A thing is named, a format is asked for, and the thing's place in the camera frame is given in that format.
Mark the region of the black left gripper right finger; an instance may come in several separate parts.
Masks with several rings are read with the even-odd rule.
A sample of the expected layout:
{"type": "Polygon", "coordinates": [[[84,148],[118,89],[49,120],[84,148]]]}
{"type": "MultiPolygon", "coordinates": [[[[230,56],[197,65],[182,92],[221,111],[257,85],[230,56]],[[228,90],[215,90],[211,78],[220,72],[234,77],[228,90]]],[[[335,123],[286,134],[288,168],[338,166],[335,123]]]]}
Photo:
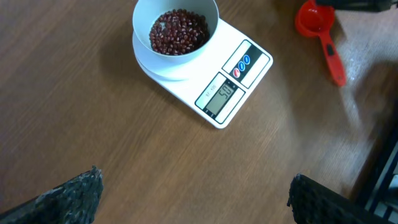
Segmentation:
{"type": "Polygon", "coordinates": [[[287,206],[297,224],[390,224],[302,174],[290,184],[287,206]]]}

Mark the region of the orange plastic measuring scoop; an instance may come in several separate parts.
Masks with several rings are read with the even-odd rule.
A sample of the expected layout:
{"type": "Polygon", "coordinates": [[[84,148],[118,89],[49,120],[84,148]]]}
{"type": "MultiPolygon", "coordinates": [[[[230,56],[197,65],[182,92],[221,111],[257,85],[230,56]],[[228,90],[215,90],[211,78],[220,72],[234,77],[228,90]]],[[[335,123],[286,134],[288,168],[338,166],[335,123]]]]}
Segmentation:
{"type": "Polygon", "coordinates": [[[335,10],[331,6],[319,6],[315,1],[305,1],[295,16],[295,28],[305,37],[318,37],[330,71],[337,86],[346,84],[343,63],[330,35],[335,21],[335,10]]]}

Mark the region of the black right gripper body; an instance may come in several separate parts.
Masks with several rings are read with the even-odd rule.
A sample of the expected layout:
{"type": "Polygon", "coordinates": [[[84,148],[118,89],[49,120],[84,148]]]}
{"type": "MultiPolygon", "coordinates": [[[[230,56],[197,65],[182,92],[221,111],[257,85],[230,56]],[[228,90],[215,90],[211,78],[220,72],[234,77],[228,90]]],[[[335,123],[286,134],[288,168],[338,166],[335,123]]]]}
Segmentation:
{"type": "Polygon", "coordinates": [[[336,10],[359,12],[388,11],[395,0],[315,0],[317,5],[330,6],[336,10]]]}

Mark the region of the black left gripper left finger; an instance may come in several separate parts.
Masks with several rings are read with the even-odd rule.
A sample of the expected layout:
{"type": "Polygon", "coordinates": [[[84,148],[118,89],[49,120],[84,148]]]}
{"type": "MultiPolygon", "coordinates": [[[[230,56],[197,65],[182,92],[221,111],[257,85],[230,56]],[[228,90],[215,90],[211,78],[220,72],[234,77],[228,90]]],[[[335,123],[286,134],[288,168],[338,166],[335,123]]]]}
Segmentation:
{"type": "Polygon", "coordinates": [[[103,175],[93,166],[49,191],[1,214],[1,223],[93,223],[103,175]]]}

